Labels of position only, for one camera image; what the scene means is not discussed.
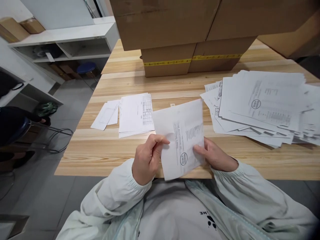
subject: hand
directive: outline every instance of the hand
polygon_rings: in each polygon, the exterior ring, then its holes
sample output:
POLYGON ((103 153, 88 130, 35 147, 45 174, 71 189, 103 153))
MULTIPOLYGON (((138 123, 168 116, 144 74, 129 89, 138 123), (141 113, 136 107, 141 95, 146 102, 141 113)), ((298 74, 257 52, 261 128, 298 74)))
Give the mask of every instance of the hand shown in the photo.
POLYGON ((226 154, 221 148, 208 138, 204 138, 204 148, 195 145, 193 150, 204 156, 213 169, 224 172, 233 172, 238 168, 238 162, 226 154))
POLYGON ((132 164, 132 175, 139 185, 146 185, 156 174, 163 144, 170 142, 165 136, 150 134, 146 143, 136 149, 132 164))

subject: person's left hand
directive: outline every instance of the person's left hand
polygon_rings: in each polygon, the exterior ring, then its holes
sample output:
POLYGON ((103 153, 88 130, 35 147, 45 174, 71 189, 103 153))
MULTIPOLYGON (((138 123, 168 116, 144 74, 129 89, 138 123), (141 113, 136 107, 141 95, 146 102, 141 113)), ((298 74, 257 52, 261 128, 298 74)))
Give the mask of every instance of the person's left hand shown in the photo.
POLYGON ((146 143, 137 147, 132 175, 139 185, 144 186, 152 180, 159 167, 163 144, 169 143, 163 135, 150 134, 146 143))

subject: circular stamp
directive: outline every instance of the circular stamp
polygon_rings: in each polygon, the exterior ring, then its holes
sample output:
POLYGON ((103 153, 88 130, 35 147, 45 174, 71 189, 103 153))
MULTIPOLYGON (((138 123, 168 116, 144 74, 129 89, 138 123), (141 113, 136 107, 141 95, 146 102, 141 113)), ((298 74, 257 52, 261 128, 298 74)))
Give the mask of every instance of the circular stamp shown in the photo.
POLYGON ((188 161, 188 155, 186 153, 182 153, 180 156, 180 164, 182 166, 186 165, 188 161))
POLYGON ((261 106, 261 101, 259 99, 255 99, 251 103, 251 107, 253 109, 258 109, 261 106))

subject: white t-shirt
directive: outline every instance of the white t-shirt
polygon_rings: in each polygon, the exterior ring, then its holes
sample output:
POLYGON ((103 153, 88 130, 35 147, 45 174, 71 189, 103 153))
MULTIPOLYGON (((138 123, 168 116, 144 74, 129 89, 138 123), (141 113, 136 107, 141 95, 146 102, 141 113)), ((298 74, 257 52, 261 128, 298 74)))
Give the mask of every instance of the white t-shirt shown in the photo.
POLYGON ((139 240, 225 239, 206 207, 186 188, 184 181, 156 180, 144 200, 139 240))

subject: yellow packing tape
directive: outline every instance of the yellow packing tape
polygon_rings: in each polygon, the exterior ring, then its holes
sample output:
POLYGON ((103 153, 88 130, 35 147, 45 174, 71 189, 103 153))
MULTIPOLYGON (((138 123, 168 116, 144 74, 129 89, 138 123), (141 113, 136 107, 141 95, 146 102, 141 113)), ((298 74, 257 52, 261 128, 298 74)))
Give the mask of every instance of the yellow packing tape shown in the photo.
POLYGON ((162 65, 171 65, 171 64, 180 64, 180 63, 189 63, 191 62, 191 58, 180 59, 180 60, 172 60, 172 61, 160 61, 160 62, 148 62, 144 63, 145 67, 147 66, 162 66, 162 65))
POLYGON ((160 61, 160 62, 147 62, 143 65, 148 66, 162 66, 162 65, 171 65, 171 64, 180 64, 180 63, 190 63, 192 60, 210 60, 210 59, 226 59, 226 58, 241 58, 242 54, 226 54, 226 55, 197 55, 192 58, 180 59, 180 60, 171 60, 171 61, 160 61))
POLYGON ((209 59, 226 59, 226 58, 241 58, 243 54, 226 54, 226 55, 197 55, 193 56, 192 60, 209 60, 209 59))

